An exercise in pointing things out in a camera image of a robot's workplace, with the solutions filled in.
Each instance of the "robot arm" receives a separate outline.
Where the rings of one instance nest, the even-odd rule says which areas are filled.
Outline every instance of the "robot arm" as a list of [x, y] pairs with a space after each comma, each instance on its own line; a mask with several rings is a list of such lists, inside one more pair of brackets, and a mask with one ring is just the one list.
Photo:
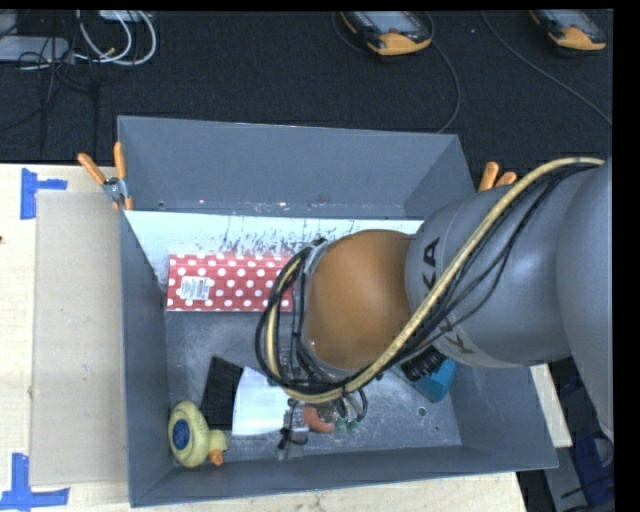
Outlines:
[[[291, 346], [308, 382], [287, 375], [293, 354], [276, 342], [278, 296], [295, 283], [304, 307]], [[256, 336], [263, 370], [311, 404], [434, 354], [491, 368], [573, 356], [613, 440], [611, 346], [611, 161], [593, 158], [446, 206], [414, 236], [363, 231], [301, 251]]]

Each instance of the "cable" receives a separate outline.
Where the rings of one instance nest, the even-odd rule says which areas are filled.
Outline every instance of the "cable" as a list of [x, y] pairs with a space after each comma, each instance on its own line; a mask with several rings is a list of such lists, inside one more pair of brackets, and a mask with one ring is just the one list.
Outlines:
[[[413, 334], [420, 328], [420, 325], [424, 322], [427, 315], [430, 311], [437, 305], [440, 297], [446, 292], [451, 281], [456, 277], [458, 271], [463, 266], [465, 261], [470, 257], [472, 252], [476, 249], [476, 247], [482, 242], [482, 240], [487, 235], [487, 232], [491, 229], [493, 224], [495, 224], [501, 216], [504, 215], [504, 212], [512, 205], [512, 203], [532, 184], [535, 183], [536, 180], [540, 179], [542, 176], [558, 169], [560, 167], [565, 167], [569, 165], [581, 165], [581, 164], [593, 164], [593, 165], [603, 165], [604, 161], [592, 158], [592, 157], [569, 157], [569, 158], [561, 158], [558, 160], [553, 160], [546, 164], [543, 164], [529, 174], [524, 176], [520, 181], [516, 182], [511, 189], [501, 197], [497, 203], [489, 210], [487, 215], [482, 219], [480, 224], [473, 231], [471, 236], [467, 239], [467, 241], [462, 245], [456, 255], [453, 257], [451, 262], [447, 265], [442, 275], [436, 283], [434, 284], [431, 291], [427, 294], [427, 296], [423, 299], [422, 303], [418, 306], [416, 311], [413, 313], [407, 324], [402, 328], [400, 333], [396, 336], [393, 342], [387, 347], [387, 349], [369, 366], [359, 371], [352, 378], [344, 379], [339, 383], [332, 383], [332, 388], [326, 392], [315, 393], [312, 390], [312, 387], [309, 387], [309, 390], [306, 392], [301, 392], [298, 390], [291, 389], [285, 383], [283, 386], [283, 390], [292, 398], [300, 401], [305, 401], [308, 403], [324, 403], [332, 400], [336, 400], [341, 398], [345, 393], [351, 393], [366, 384], [368, 384], [371, 380], [373, 380], [376, 375], [382, 371], [387, 363], [393, 359], [393, 357], [400, 351], [400, 349], [407, 343], [407, 341], [413, 336]], [[294, 262], [291, 264], [287, 273], [288, 276], [293, 275], [293, 273], [300, 267], [301, 259], [293, 258], [288, 263]], [[283, 283], [286, 282], [287, 276], [285, 279], [281, 280], [278, 283], [278, 288], [280, 292], [283, 287]], [[267, 330], [265, 332], [265, 344], [267, 354], [275, 355], [274, 351], [274, 343], [275, 340], [273, 338], [273, 321], [274, 321], [274, 311], [273, 306], [267, 308], [264, 312], [264, 317], [266, 317], [267, 322]], [[271, 375], [275, 375], [277, 372], [277, 365], [275, 361], [269, 357], [267, 371]], [[280, 382], [282, 379], [279, 375], [277, 378]]]
[[447, 56], [444, 54], [444, 52], [440, 48], [440, 45], [438, 45], [435, 41], [432, 41], [431, 44], [438, 51], [438, 53], [440, 54], [442, 59], [445, 61], [445, 63], [449, 67], [449, 71], [451, 71], [451, 76], [453, 77], [453, 81], [454, 81], [455, 86], [456, 86], [456, 108], [454, 109], [453, 114], [451, 114], [451, 117], [446, 122], [446, 124], [436, 132], [436, 133], [442, 133], [447, 128], [449, 128], [449, 126], [451, 126], [451, 123], [453, 123], [453, 120], [458, 116], [458, 112], [460, 111], [460, 101], [461, 101], [462, 94], [460, 92], [460, 81], [458, 80], [458, 75], [456, 74], [455, 70], [453, 69], [453, 65], [451, 64], [451, 62], [449, 61]]
[[338, 29], [338, 25], [336, 24], [336, 17], [338, 16], [338, 12], [337, 11], [333, 11], [333, 14], [331, 15], [331, 23], [333, 23], [333, 28], [336, 31], [336, 34], [338, 34], [338, 37], [340, 39], [342, 39], [342, 41], [347, 45], [350, 46], [351, 48], [353, 48], [355, 51], [360, 52], [360, 53], [364, 53], [365, 55], [369, 55], [368, 52], [366, 52], [365, 50], [363, 50], [362, 48], [358, 48], [356, 45], [352, 44], [346, 37], [344, 37], [341, 33], [340, 33], [340, 29]]
[[[542, 184], [543, 186], [545, 186], [544, 190], [538, 195], [538, 197], [535, 198], [534, 202], [528, 207], [527, 211], [525, 212], [523, 217], [520, 219], [520, 221], [516, 225], [513, 233], [511, 234], [511, 236], [507, 240], [507, 243], [505, 244], [505, 247], [500, 251], [500, 253], [497, 255], [497, 257], [494, 258], [493, 262], [490, 263], [489, 266], [476, 279], [474, 279], [474, 281], [472, 281], [463, 290], [463, 292], [459, 296], [456, 297], [456, 299], [453, 302], [449, 303], [449, 298], [444, 299], [444, 300], [441, 299], [441, 301], [440, 301], [440, 305], [441, 306], [440, 306], [440, 308], [438, 310], [438, 313], [435, 314], [435, 316], [433, 318], [431, 318], [429, 320], [429, 322], [427, 323], [427, 325], [425, 325], [421, 330], [424, 331], [428, 335], [433, 330], [435, 330], [439, 325], [441, 325], [441, 323], [446, 319], [446, 317], [449, 316], [449, 314], [456, 307], [458, 307], [459, 304], [500, 263], [500, 267], [498, 269], [497, 275], [494, 277], [494, 280], [493, 280], [493, 282], [492, 282], [492, 284], [490, 286], [490, 289], [485, 294], [485, 296], [478, 302], [478, 304], [476, 304], [465, 315], [463, 315], [462, 317], [458, 318], [453, 324], [448, 324], [448, 329], [442, 330], [440, 333], [438, 333], [435, 336], [429, 338], [426, 342], [424, 341], [425, 340], [424, 336], [420, 336], [419, 334], [416, 334], [415, 338], [417, 338], [417, 339], [415, 341], [411, 342], [411, 347], [413, 347], [413, 350], [411, 350], [411, 347], [408, 347], [408, 350], [405, 351], [405, 352], [408, 353], [408, 355], [402, 355], [402, 354], [399, 353], [399, 355], [402, 355], [402, 357], [401, 358], [396, 357], [396, 360], [392, 360], [393, 364], [396, 364], [398, 362], [399, 363], [403, 363], [403, 362], [406, 362], [408, 360], [411, 360], [411, 359], [414, 359], [414, 358], [418, 357], [424, 351], [426, 351], [434, 341], [436, 341], [441, 336], [447, 334], [448, 332], [451, 332], [456, 325], [464, 322], [466, 319], [468, 319], [469, 317], [474, 315], [489, 300], [489, 298], [491, 297], [491, 295], [493, 294], [493, 292], [497, 288], [497, 285], [498, 285], [498, 282], [500, 280], [500, 277], [502, 276], [502, 273], [503, 273], [504, 268], [506, 266], [507, 259], [508, 259], [509, 255], [511, 253], [511, 250], [513, 249], [513, 247], [515, 245], [516, 240], [518, 239], [518, 237], [523, 232], [524, 227], [526, 226], [526, 224], [529, 222], [529, 220], [533, 216], [533, 213], [540, 207], [540, 205], [544, 202], [544, 200], [551, 194], [551, 192], [563, 180], [565, 180], [566, 178], [572, 176], [573, 174], [575, 174], [577, 172], [582, 172], [582, 171], [585, 171], [585, 170], [587, 170], [587, 168], [573, 169], [573, 170], [570, 170], [569, 172], [563, 173], [560, 176], [555, 176], [555, 177], [553, 177], [553, 179], [551, 181]], [[486, 245], [488, 239], [492, 236], [493, 233], [495, 233], [495, 231], [497, 231], [497, 229], [499, 229], [501, 224], [503, 224], [505, 222], [505, 219], [506, 219], [506, 217], [503, 217], [500, 221], [496, 222], [493, 225], [493, 227], [491, 229], [492, 232], [487, 233], [487, 237], [485, 237], [483, 242], [481, 242], [478, 245], [478, 247], [474, 251], [474, 255], [472, 255], [467, 260], [467, 262], [465, 263], [465, 265], [461, 269], [461, 272], [459, 273], [458, 277], [456, 278], [456, 281], [461, 281], [462, 280], [462, 276], [465, 274], [466, 270], [473, 264], [475, 258], [478, 257], [478, 255], [480, 254], [482, 248]], [[456, 283], [452, 284], [450, 286], [450, 289], [452, 289], [452, 291], [455, 290], [455, 286], [456, 286]]]
[[[442, 133], [446, 129], [448, 129], [449, 126], [451, 126], [451, 123], [453, 123], [455, 118], [458, 116], [458, 112], [460, 111], [460, 102], [461, 102], [461, 97], [462, 97], [461, 89], [460, 89], [460, 80], [458, 79], [458, 74], [456, 73], [455, 69], [453, 68], [453, 64], [451, 64], [451, 61], [449, 60], [449, 58], [445, 55], [445, 53], [442, 50], [442, 48], [440, 48], [440, 45], [438, 45], [434, 41], [435, 22], [433, 21], [433, 18], [431, 17], [431, 15], [427, 11], [422, 11], [422, 12], [427, 17], [427, 19], [429, 20], [429, 24], [431, 25], [431, 46], [433, 46], [435, 48], [435, 50], [438, 52], [440, 57], [442, 57], [442, 60], [444, 60], [445, 64], [449, 68], [449, 72], [451, 73], [451, 77], [453, 78], [453, 82], [454, 82], [454, 85], [455, 85], [455, 88], [456, 88], [456, 106], [455, 106], [455, 108], [453, 110], [453, 114], [451, 114], [451, 117], [444, 124], [444, 126], [442, 126], [442, 128], [440, 128], [440, 129], [438, 129], [438, 131], [434, 132], [434, 133]], [[356, 50], [356, 51], [358, 51], [360, 53], [364, 53], [365, 55], [369, 55], [369, 52], [363, 50], [362, 48], [358, 48], [357, 46], [353, 45], [347, 38], [345, 38], [342, 35], [340, 30], [338, 29], [338, 25], [336, 24], [336, 17], [337, 17], [337, 12], [334, 11], [332, 16], [331, 16], [331, 22], [333, 24], [333, 28], [334, 28], [336, 34], [338, 35], [338, 37], [340, 39], [342, 39], [342, 41], [346, 45], [350, 46], [354, 50]]]
[[[75, 56], [79, 59], [82, 60], [86, 60], [89, 62], [95, 62], [95, 63], [99, 63], [99, 64], [117, 64], [119, 66], [139, 66], [141, 64], [144, 64], [145, 62], [149, 61], [149, 59], [151, 59], [157, 50], [158, 47], [158, 40], [157, 40], [157, 35], [156, 35], [156, 31], [155, 28], [153, 26], [153, 23], [151, 22], [151, 19], [149, 18], [149, 16], [147, 16], [147, 14], [144, 11], [135, 11], [138, 13], [138, 15], [140, 16], [140, 18], [142, 19], [143, 23], [149, 28], [149, 34], [151, 37], [151, 49], [147, 52], [146, 55], [144, 55], [142, 58], [137, 59], [137, 42], [136, 42], [136, 54], [134, 54], [134, 58], [133, 60], [126, 60], [125, 57], [129, 54], [129, 52], [131, 51], [131, 48], [133, 46], [133, 35], [131, 33], [131, 30], [129, 29], [129, 27], [127, 26], [127, 23], [124, 21], [124, 19], [122, 18], [122, 16], [120, 16], [120, 14], [118, 13], [118, 11], [113, 11], [114, 15], [116, 16], [116, 18], [118, 18], [118, 22], [120, 23], [120, 25], [122, 25], [122, 27], [124, 28], [124, 31], [127, 35], [127, 45], [125, 47], [125, 49], [120, 52], [118, 55], [111, 55], [110, 52], [104, 53], [102, 52], [93, 42], [93, 40], [91, 39], [91, 37], [89, 36], [89, 33], [87, 32], [84, 23], [81, 20], [81, 11], [80, 9], [77, 9], [75, 11], [76, 14], [76, 18], [78, 20], [78, 24], [80, 26], [80, 30], [82, 32], [82, 36], [85, 40], [85, 42], [87, 43], [87, 45], [89, 46], [89, 48], [97, 54], [98, 58], [93, 58], [93, 57], [89, 57], [88, 55], [82, 55], [79, 53], [76, 53]], [[127, 13], [129, 14], [129, 19], [130, 21], [133, 20], [133, 15], [131, 14], [130, 11], [127, 11]]]
[[139, 60], [135, 60], [135, 58], [132, 61], [119, 60], [119, 61], [115, 61], [114, 64], [118, 64], [119, 66], [139, 66], [140, 64], [144, 64], [149, 59], [151, 59], [151, 57], [153, 57], [156, 53], [156, 50], [158, 47], [158, 39], [156, 36], [156, 30], [153, 26], [153, 23], [151, 23], [151, 19], [149, 18], [149, 16], [147, 16], [147, 14], [144, 11], [138, 11], [138, 14], [142, 18], [142, 21], [144, 21], [144, 23], [147, 25], [147, 27], [149, 27], [149, 33], [151, 35], [151, 49], [144, 57], [142, 57]]
[[442, 57], [442, 60], [444, 60], [445, 64], [449, 68], [449, 72], [451, 73], [451, 76], [453, 77], [453, 82], [456, 86], [456, 108], [453, 110], [453, 114], [451, 114], [451, 117], [445, 123], [445, 125], [436, 132], [436, 133], [442, 133], [447, 128], [449, 128], [449, 126], [451, 126], [451, 123], [453, 123], [454, 119], [458, 116], [458, 112], [460, 111], [460, 101], [462, 96], [460, 92], [460, 80], [458, 80], [458, 74], [453, 68], [453, 64], [451, 64], [451, 61], [442, 51], [442, 48], [440, 48], [440, 45], [435, 41], [435, 34], [436, 34], [435, 21], [433, 21], [433, 18], [431, 17], [431, 14], [429, 14], [429, 11], [422, 11], [422, 13], [427, 17], [427, 19], [429, 20], [429, 23], [431, 24], [431, 45], [440, 54], [440, 57]]
[[24, 21], [24, 19], [27, 17], [27, 14], [29, 14], [30, 12], [31, 12], [31, 9], [27, 9], [22, 14], [20, 19], [16, 20], [13, 25], [11, 25], [9, 28], [5, 29], [4, 31], [0, 32], [0, 39], [2, 39], [6, 35], [9, 35], [18, 25], [20, 25], [20, 23], [22, 23]]
[[518, 57], [522, 62], [524, 62], [525, 64], [531, 66], [533, 69], [535, 69], [538, 73], [542, 74], [543, 76], [545, 76], [546, 78], [548, 78], [549, 80], [551, 80], [552, 82], [554, 82], [555, 84], [559, 85], [560, 87], [562, 87], [563, 89], [565, 89], [566, 91], [568, 91], [570, 94], [573, 94], [576, 98], [578, 98], [579, 100], [582, 100], [589, 108], [591, 108], [592, 110], [594, 110], [596, 112], [596, 114], [598, 114], [600, 117], [602, 117], [602, 119], [604, 119], [610, 126], [613, 126], [611, 119], [609, 119], [606, 114], [604, 112], [602, 112], [600, 109], [598, 109], [598, 107], [596, 107], [593, 103], [591, 103], [588, 99], [586, 99], [584, 96], [582, 96], [581, 94], [579, 94], [578, 92], [574, 91], [573, 89], [571, 89], [568, 85], [563, 84], [560, 80], [558, 80], [557, 78], [555, 78], [554, 76], [551, 76], [549, 73], [547, 73], [546, 71], [544, 71], [543, 69], [539, 68], [538, 66], [536, 66], [533, 62], [525, 59], [522, 55], [520, 55], [516, 50], [514, 50], [511, 46], [509, 46], [509, 44], [502, 39], [502, 37], [500, 36], [500, 34], [498, 34], [498, 32], [493, 28], [493, 26], [491, 26], [491, 24], [489, 23], [489, 20], [486, 16], [486, 14], [484, 13], [484, 11], [480, 11], [480, 15], [482, 16], [482, 19], [484, 20], [485, 24], [487, 25], [487, 27], [489, 28], [489, 30], [491, 31], [491, 33], [498, 39], [498, 41], [500, 41], [504, 47], [509, 50], [512, 54], [514, 54], [516, 57]]
[[80, 31], [82, 32], [82, 37], [84, 38], [86, 43], [89, 45], [89, 47], [94, 51], [94, 53], [96, 53], [98, 55], [98, 58], [95, 59], [95, 58], [89, 57], [88, 55], [82, 55], [80, 53], [76, 53], [75, 54], [76, 58], [82, 59], [82, 60], [89, 60], [89, 61], [92, 61], [92, 62], [100, 62], [102, 64], [106, 64], [108, 62], [115, 62], [115, 61], [117, 61], [119, 59], [122, 59], [122, 58], [126, 57], [127, 53], [129, 53], [129, 50], [131, 50], [131, 45], [133, 44], [133, 38], [131, 36], [131, 31], [129, 30], [129, 27], [127, 27], [127, 24], [122, 19], [122, 16], [120, 16], [120, 14], [118, 14], [117, 11], [113, 11], [113, 13], [116, 15], [116, 18], [118, 18], [118, 22], [120, 23], [120, 25], [122, 25], [122, 28], [124, 29], [125, 34], [127, 34], [127, 45], [126, 45], [125, 49], [121, 53], [119, 53], [118, 55], [115, 55], [115, 56], [113, 56], [109, 52], [103, 53], [102, 51], [100, 51], [100, 49], [91, 40], [91, 37], [89, 36], [89, 34], [87, 32], [87, 29], [84, 27], [84, 23], [80, 19], [80, 17], [81, 17], [80, 9], [76, 9], [75, 13], [76, 13], [76, 18], [78, 19], [78, 25], [80, 27]]

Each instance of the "gray bin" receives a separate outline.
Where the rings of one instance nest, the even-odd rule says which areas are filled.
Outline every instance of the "gray bin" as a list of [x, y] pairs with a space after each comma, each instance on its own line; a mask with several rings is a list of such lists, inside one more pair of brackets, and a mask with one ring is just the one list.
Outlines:
[[[421, 220], [474, 193], [454, 135], [123, 116], [118, 140], [136, 211]], [[371, 424], [387, 437], [365, 428], [363, 436], [377, 439], [366, 448], [357, 437], [335, 446], [324, 438], [310, 441], [303, 459], [280, 462], [264, 449], [252, 457], [252, 445], [239, 442], [243, 456], [234, 459], [232, 439], [221, 467], [177, 465], [167, 436], [171, 408], [179, 399], [199, 403], [209, 359], [222, 355], [230, 336], [246, 342], [232, 362], [251, 364], [258, 316], [167, 313], [125, 214], [120, 233], [132, 506], [557, 466], [529, 369], [460, 365], [442, 404], [424, 399], [437, 422], [431, 413], [425, 422], [394, 411], [394, 403], [413, 408], [422, 397], [407, 385], [385, 399], [392, 389], [385, 386], [401, 382], [391, 372], [371, 383], [378, 387], [369, 414], [382, 418]], [[376, 396], [386, 408], [375, 409]]]

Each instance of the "black carpet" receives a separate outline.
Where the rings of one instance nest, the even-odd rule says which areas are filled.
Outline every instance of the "black carpet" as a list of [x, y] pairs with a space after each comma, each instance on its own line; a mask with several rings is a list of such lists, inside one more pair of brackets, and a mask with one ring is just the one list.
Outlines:
[[[0, 161], [75, 163], [82, 151], [111, 165], [119, 114], [415, 132], [446, 127], [443, 133], [460, 137], [476, 183], [489, 160], [522, 175], [561, 156], [607, 158], [613, 11], [587, 12], [609, 37], [596, 55], [558, 55], [524, 10], [488, 11], [486, 19], [480, 11], [431, 11], [433, 44], [422, 55], [381, 63], [343, 41], [343, 25], [331, 12], [153, 11], [158, 49], [141, 66], [78, 60], [52, 73], [1, 65]], [[83, 17], [98, 46], [123, 47], [117, 23], [96, 11]], [[32, 10], [18, 29], [62, 35], [87, 51], [71, 11]], [[150, 38], [142, 27], [137, 33], [141, 55]]]

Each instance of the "wooden table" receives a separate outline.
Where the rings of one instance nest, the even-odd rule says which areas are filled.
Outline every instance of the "wooden table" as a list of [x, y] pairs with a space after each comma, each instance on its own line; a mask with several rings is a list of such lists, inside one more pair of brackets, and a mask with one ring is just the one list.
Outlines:
[[[98, 189], [80, 166], [0, 164], [0, 491], [8, 489], [11, 453], [29, 454], [36, 287], [37, 218], [20, 220], [21, 169], [37, 172], [39, 179], [59, 177], [74, 190]], [[114, 176], [113, 168], [104, 168]], [[96, 194], [96, 201], [108, 201]], [[556, 447], [570, 445], [570, 435], [546, 365], [532, 368], [534, 381]], [[68, 482], [71, 487], [65, 509], [96, 511], [129, 510], [125, 481]], [[34, 487], [34, 490], [46, 490]], [[419, 482], [363, 486], [340, 490], [233, 499], [209, 503], [153, 507], [157, 510], [429, 510], [429, 511], [525, 511], [515, 473], [452, 477]]]

